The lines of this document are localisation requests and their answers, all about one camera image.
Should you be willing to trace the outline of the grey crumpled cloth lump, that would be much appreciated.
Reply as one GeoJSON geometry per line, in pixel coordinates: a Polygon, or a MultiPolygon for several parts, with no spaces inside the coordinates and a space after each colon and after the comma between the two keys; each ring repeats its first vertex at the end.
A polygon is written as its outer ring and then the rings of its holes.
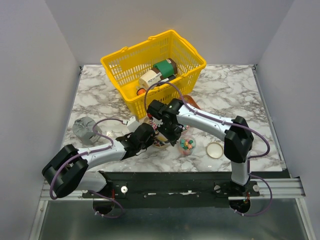
{"type": "Polygon", "coordinates": [[[91,117],[81,117],[74,121],[72,131],[84,145],[93,145],[100,139],[100,136],[93,131],[95,124],[91,117]]]}

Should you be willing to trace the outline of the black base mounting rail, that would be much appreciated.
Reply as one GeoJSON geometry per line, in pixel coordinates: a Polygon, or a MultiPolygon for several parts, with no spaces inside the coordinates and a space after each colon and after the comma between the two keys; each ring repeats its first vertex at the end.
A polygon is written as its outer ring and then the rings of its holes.
{"type": "Polygon", "coordinates": [[[125,209],[232,207],[247,212],[248,197],[259,197],[251,179],[246,187],[231,182],[230,172],[104,172],[99,192],[125,209]]]}

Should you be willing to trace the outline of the clear plastic candy jar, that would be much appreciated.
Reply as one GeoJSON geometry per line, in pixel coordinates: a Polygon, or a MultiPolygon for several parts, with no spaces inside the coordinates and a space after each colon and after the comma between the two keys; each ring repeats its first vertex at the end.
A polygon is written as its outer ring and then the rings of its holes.
{"type": "Polygon", "coordinates": [[[178,149],[183,156],[189,156],[196,148],[196,140],[190,135],[183,135],[178,140],[178,149]]]}

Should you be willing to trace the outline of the beige tray swirl lollipops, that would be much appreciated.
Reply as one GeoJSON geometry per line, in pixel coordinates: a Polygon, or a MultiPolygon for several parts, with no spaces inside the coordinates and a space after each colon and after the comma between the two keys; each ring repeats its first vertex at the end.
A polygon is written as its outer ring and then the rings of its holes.
{"type": "Polygon", "coordinates": [[[155,137],[154,137],[154,141],[153,141],[153,146],[155,148],[164,149],[170,145],[167,138],[157,130],[157,125],[152,120],[150,120],[149,117],[145,117],[143,122],[151,125],[152,128],[154,129],[155,137]]]}

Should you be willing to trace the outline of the pink tray pastel star candies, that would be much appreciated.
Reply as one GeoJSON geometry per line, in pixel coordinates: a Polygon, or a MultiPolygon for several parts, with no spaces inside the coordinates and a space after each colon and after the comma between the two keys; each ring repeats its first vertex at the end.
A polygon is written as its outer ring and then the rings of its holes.
{"type": "Polygon", "coordinates": [[[190,126],[189,126],[189,125],[184,125],[184,126],[182,127],[182,133],[185,134],[189,129],[190,129],[190,126]]]}

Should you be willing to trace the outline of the cream wrapped paper roll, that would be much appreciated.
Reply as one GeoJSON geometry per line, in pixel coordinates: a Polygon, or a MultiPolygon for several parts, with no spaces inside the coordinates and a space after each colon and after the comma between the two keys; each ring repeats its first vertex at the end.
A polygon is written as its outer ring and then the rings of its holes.
{"type": "Polygon", "coordinates": [[[141,88],[147,90],[151,85],[159,82],[161,77],[161,72],[155,68],[152,68],[139,78],[138,84],[141,88]]]}

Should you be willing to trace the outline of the pink tray translucent star candies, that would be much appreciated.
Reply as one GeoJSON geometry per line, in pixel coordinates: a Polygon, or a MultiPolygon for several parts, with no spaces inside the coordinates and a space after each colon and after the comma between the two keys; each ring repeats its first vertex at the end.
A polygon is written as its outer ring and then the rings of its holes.
{"type": "Polygon", "coordinates": [[[192,107],[197,108],[197,109],[199,109],[199,110],[201,109],[201,108],[197,105],[197,103],[195,102],[195,100],[194,100],[190,95],[184,95],[183,98],[184,98],[184,100],[185,100],[188,104],[190,104],[192,107]]]}

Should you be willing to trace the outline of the gold rimmed jar lid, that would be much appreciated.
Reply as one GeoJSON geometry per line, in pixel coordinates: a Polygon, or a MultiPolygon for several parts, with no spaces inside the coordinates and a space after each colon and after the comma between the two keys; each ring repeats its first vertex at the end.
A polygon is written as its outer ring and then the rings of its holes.
{"type": "Polygon", "coordinates": [[[213,159],[219,159],[224,154],[224,148],[218,142],[211,142],[206,146],[206,154],[213,159]]]}

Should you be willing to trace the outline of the green wrapped brown package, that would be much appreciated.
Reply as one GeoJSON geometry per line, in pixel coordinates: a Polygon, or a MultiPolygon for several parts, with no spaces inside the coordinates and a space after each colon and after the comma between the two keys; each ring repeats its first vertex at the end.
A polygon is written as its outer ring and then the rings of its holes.
{"type": "Polygon", "coordinates": [[[171,58],[167,58],[165,60],[155,63],[153,65],[153,68],[159,70],[159,72],[164,78],[178,74],[177,63],[171,58]]]}

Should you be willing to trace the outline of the yellow plastic shopping basket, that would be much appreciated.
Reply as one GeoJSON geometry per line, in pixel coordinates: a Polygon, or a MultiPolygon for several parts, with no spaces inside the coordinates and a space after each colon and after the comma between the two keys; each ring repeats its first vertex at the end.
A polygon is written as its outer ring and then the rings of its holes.
{"type": "Polygon", "coordinates": [[[183,95],[189,94],[207,62],[191,43],[173,29],[150,36],[131,47],[125,46],[102,57],[100,62],[130,112],[142,119],[146,116],[145,108],[152,100],[167,104],[179,97],[179,92],[168,84],[151,89],[147,94],[137,94],[139,78],[154,64],[168,58],[177,64],[173,84],[183,95]]]}

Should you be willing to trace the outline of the black box package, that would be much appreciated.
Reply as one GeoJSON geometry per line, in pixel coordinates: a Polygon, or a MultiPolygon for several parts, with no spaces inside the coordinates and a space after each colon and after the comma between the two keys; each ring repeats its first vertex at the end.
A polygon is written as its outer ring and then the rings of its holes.
{"type": "Polygon", "coordinates": [[[167,78],[160,80],[160,82],[170,82],[170,81],[174,80],[175,78],[176,78],[176,76],[173,74],[167,78]]]}

